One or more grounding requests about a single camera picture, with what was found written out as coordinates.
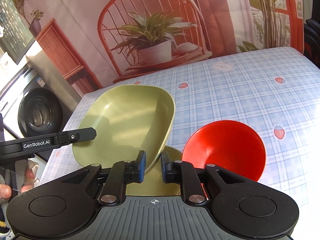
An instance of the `gray ribbed panel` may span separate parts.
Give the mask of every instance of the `gray ribbed panel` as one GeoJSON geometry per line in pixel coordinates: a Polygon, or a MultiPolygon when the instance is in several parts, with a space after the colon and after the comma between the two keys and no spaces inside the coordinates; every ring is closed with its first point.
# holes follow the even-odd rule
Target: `gray ribbed panel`
{"type": "Polygon", "coordinates": [[[127,197],[104,207],[94,222],[67,240],[240,240],[224,232],[204,208],[186,205],[181,197],[127,197]]]}

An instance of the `metal rivet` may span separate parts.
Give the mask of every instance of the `metal rivet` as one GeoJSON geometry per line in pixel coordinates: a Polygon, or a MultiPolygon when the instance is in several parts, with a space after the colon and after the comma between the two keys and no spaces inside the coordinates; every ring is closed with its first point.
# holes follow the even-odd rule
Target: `metal rivet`
{"type": "Polygon", "coordinates": [[[201,196],[201,195],[191,195],[189,197],[189,200],[193,203],[201,203],[204,201],[204,196],[201,196]]]}
{"type": "Polygon", "coordinates": [[[101,197],[101,201],[105,203],[112,203],[116,200],[117,200],[116,196],[113,196],[113,195],[104,195],[101,197]]]}

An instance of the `plaid tablecloth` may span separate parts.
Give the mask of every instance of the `plaid tablecloth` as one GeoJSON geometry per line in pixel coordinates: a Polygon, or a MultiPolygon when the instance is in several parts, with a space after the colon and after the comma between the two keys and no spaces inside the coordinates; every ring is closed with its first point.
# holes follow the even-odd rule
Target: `plaid tablecloth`
{"type": "MultiPolygon", "coordinates": [[[[122,84],[167,90],[176,114],[168,145],[183,150],[200,127],[222,119],[258,132],[267,164],[260,182],[290,195],[300,208],[294,239],[308,239],[319,221],[317,164],[320,130],[320,70],[292,48],[275,48],[209,59],[127,80],[86,94],[65,130],[76,129],[104,92],[122,84]]],[[[80,168],[72,146],[54,150],[41,183],[80,168]]]]}

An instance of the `washing machine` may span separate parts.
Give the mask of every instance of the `washing machine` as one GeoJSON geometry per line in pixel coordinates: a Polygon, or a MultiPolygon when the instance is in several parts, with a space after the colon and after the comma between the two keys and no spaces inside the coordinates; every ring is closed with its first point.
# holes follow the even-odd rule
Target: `washing machine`
{"type": "MultiPolygon", "coordinates": [[[[28,65],[1,91],[0,112],[6,141],[62,131],[72,114],[28,65]]],[[[51,152],[37,155],[48,161],[51,152]]]]}

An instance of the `bowl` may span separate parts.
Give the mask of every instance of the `bowl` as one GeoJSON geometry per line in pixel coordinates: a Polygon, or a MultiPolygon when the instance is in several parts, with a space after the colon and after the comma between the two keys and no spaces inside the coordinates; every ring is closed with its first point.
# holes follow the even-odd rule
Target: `bowl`
{"type": "Polygon", "coordinates": [[[266,165],[260,136],[250,126],[232,120],[209,123],[188,140],[182,160],[196,168],[212,163],[258,181],[266,165]]]}
{"type": "MultiPolygon", "coordinates": [[[[182,153],[172,147],[166,146],[164,151],[167,151],[172,161],[181,160],[182,153]]],[[[165,184],[162,181],[161,158],[156,162],[154,168],[144,176],[141,184],[131,183],[127,185],[126,195],[131,196],[175,196],[180,195],[180,186],[175,183],[165,184]]]]}
{"type": "Polygon", "coordinates": [[[175,104],[165,90],[154,86],[122,85],[101,95],[89,109],[80,128],[93,127],[92,141],[75,143],[73,155],[81,166],[135,160],[146,152],[146,173],[156,164],[173,123],[175,104]]]}

